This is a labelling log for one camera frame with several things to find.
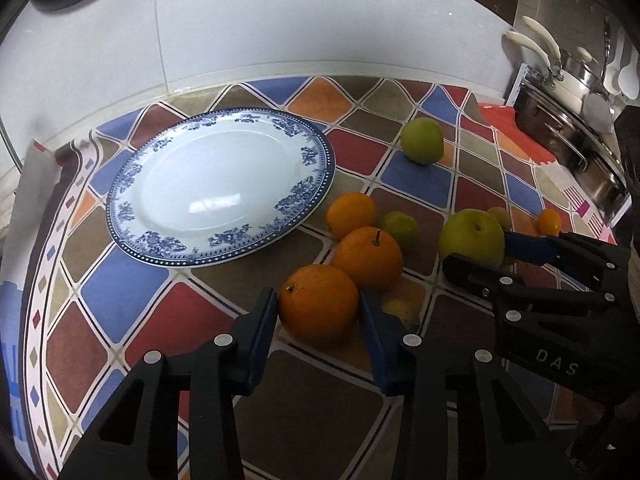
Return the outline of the small orange mandarin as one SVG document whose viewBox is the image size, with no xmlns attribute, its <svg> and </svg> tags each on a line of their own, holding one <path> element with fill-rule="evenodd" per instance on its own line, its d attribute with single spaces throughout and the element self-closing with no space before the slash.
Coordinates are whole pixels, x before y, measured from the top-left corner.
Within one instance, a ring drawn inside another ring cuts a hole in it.
<svg viewBox="0 0 640 480">
<path fill-rule="evenodd" d="M 352 192 L 343 194 L 326 211 L 326 226 L 341 240 L 363 226 L 373 226 L 378 216 L 376 203 L 369 195 Z"/>
</svg>

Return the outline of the yellow green pear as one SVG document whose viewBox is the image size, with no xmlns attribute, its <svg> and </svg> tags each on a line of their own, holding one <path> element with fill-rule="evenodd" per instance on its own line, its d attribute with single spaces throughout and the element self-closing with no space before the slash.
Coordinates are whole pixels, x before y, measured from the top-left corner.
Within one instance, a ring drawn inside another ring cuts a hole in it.
<svg viewBox="0 0 640 480">
<path fill-rule="evenodd" d="M 498 269 L 504 257 L 504 233 L 498 220 L 479 209 L 462 209 L 444 223 L 438 239 L 439 258 L 458 254 Z"/>
</svg>

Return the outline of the colourful diamond pattern tablecloth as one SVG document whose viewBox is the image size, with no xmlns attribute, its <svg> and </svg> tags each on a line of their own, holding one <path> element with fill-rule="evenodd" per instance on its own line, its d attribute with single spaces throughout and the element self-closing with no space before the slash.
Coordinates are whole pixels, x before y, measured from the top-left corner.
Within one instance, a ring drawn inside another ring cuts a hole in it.
<svg viewBox="0 0 640 480">
<path fill-rule="evenodd" d="M 512 110 L 461 86 L 358 76 L 293 77 L 178 93 L 113 112 L 50 151 L 32 144 L 14 195 L 1 267 L 4 416 L 14 445 L 40 479 L 56 478 L 94 416 L 145 352 L 173 356 L 228 330 L 266 288 L 297 269 L 328 263 L 336 246 L 316 210 L 272 245 L 220 266 L 171 269 L 131 258 L 107 229 L 105 200 L 137 148 L 193 115 L 237 106 L 303 116 L 326 135 L 337 167 L 331 198 L 359 192 L 379 214 L 416 219 L 420 242 L 386 295 L 420 309 L 418 331 L 486 344 L 487 304 L 442 277 L 442 225 L 465 208 L 503 207 L 514 229 L 537 231 L 555 209 L 564 230 L 612 240 L 572 176 L 515 127 Z M 444 135 L 438 162 L 408 159 L 399 138 L 418 117 Z"/>
</svg>

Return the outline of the white spoon utensil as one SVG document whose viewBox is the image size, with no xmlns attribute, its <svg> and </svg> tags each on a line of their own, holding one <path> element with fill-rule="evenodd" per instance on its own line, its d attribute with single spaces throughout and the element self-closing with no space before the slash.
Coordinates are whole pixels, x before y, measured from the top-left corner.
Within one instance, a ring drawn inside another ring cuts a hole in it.
<svg viewBox="0 0 640 480">
<path fill-rule="evenodd" d="M 631 101 L 637 99 L 639 95 L 638 62 L 639 52 L 635 47 L 631 47 L 629 63 L 618 74 L 620 92 Z"/>
</svg>

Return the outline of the small green mandarin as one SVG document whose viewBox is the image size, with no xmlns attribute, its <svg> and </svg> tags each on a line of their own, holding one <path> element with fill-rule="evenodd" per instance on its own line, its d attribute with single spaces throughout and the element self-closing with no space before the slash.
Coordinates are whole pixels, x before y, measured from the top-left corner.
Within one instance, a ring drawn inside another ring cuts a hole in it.
<svg viewBox="0 0 640 480">
<path fill-rule="evenodd" d="M 402 211 L 390 211 L 378 222 L 378 227 L 393 237 L 404 254 L 416 251 L 420 228 L 416 219 Z"/>
</svg>

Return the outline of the round yellow brown fruit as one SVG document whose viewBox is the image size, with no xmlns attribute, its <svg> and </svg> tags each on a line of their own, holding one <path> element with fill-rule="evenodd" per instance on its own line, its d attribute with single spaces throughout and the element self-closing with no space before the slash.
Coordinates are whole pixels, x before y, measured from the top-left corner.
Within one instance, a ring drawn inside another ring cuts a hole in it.
<svg viewBox="0 0 640 480">
<path fill-rule="evenodd" d="M 504 232 L 510 232 L 512 230 L 512 219 L 506 208 L 491 207 L 487 212 L 498 221 Z"/>
</svg>

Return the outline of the green apple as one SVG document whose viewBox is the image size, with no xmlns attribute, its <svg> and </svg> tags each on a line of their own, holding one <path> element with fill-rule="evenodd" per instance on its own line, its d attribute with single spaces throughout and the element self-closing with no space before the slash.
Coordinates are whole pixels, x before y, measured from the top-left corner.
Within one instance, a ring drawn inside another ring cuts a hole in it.
<svg viewBox="0 0 640 480">
<path fill-rule="evenodd" d="M 423 166 L 438 162 L 444 154 L 442 128 L 427 117 L 407 122 L 401 129 L 399 144 L 408 159 Z"/>
</svg>

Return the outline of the small orange kumquat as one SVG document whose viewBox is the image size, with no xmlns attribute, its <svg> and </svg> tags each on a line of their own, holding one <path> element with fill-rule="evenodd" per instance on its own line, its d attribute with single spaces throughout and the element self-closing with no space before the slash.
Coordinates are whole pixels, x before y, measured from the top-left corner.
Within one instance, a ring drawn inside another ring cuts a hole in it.
<svg viewBox="0 0 640 480">
<path fill-rule="evenodd" d="M 543 209 L 538 214 L 537 229 L 540 235 L 558 236 L 562 230 L 562 218 L 553 208 Z"/>
</svg>

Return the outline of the large orange without stem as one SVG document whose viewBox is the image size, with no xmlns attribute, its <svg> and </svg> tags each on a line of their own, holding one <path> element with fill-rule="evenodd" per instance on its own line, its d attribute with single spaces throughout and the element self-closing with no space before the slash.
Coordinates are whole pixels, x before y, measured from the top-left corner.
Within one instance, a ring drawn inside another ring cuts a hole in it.
<svg viewBox="0 0 640 480">
<path fill-rule="evenodd" d="M 280 290 L 280 320 L 302 344 L 340 339 L 355 321 L 359 294 L 352 279 L 327 264 L 310 264 L 292 273 Z"/>
</svg>

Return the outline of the small yellow brown fruit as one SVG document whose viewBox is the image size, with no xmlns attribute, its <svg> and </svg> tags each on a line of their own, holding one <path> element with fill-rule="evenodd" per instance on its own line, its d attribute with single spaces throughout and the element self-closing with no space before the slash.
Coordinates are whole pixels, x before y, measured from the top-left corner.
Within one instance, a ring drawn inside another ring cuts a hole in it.
<svg viewBox="0 0 640 480">
<path fill-rule="evenodd" d="M 408 332 L 415 332 L 420 324 L 420 309 L 410 302 L 392 298 L 382 305 L 385 313 L 396 316 Z"/>
</svg>

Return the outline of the blue white porcelain plate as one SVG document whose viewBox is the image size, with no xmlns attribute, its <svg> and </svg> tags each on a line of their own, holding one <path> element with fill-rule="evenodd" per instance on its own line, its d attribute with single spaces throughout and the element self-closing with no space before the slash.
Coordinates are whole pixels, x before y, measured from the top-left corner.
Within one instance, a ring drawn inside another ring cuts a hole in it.
<svg viewBox="0 0 640 480">
<path fill-rule="evenodd" d="M 153 266 L 214 266 L 303 223 L 334 180 L 335 155 L 312 122 L 280 110 L 199 114 L 153 136 L 106 199 L 116 245 Z"/>
</svg>

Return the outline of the large orange with stem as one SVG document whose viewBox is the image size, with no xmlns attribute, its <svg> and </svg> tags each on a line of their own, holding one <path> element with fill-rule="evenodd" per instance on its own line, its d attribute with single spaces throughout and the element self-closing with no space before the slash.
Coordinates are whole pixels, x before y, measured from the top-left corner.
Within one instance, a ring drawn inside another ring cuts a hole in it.
<svg viewBox="0 0 640 480">
<path fill-rule="evenodd" d="M 363 226 L 340 241 L 331 264 L 345 272 L 358 288 L 383 290 L 401 276 L 404 257 L 389 232 Z"/>
</svg>

